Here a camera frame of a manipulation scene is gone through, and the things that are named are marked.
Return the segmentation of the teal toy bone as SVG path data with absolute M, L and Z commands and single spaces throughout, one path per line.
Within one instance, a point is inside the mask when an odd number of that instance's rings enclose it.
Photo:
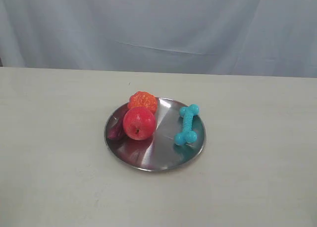
M 174 144 L 182 146 L 185 144 L 191 144 L 197 141 L 197 134 L 192 130 L 192 123 L 195 116 L 199 114 L 200 108 L 196 104 L 192 104 L 188 107 L 181 107 L 179 115 L 183 118 L 182 130 L 174 136 Z

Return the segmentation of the orange peeled tangerine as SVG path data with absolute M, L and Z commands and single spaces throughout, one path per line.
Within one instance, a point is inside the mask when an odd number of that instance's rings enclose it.
M 154 95 L 148 92 L 138 91 L 130 97 L 127 107 L 129 110 L 135 107 L 145 107 L 155 114 L 158 108 L 158 102 Z

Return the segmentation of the red apple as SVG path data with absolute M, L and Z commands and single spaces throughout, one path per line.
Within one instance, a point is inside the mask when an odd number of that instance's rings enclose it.
M 146 140 L 156 129 L 156 118 L 146 107 L 131 108 L 123 118 L 123 129 L 133 140 Z

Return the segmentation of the round stainless steel plate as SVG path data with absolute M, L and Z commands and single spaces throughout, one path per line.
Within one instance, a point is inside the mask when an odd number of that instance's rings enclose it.
M 127 104 L 121 105 L 108 118 L 105 124 L 105 143 L 108 149 L 123 163 L 138 170 L 158 172 L 179 168 L 193 161 L 203 150 L 206 142 L 206 130 L 199 115 L 193 117 L 192 129 L 198 139 L 192 144 L 178 146 L 174 144 L 174 136 L 182 129 L 182 117 L 179 110 L 183 103 L 157 98 L 158 109 L 156 131 L 147 140 L 136 141 L 127 136 L 111 140 L 108 137 L 110 129 L 115 126 L 127 109 Z

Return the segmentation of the white backdrop cloth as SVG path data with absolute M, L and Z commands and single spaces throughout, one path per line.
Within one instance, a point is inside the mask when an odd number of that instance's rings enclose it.
M 315 77 L 317 0 L 0 0 L 4 66 Z

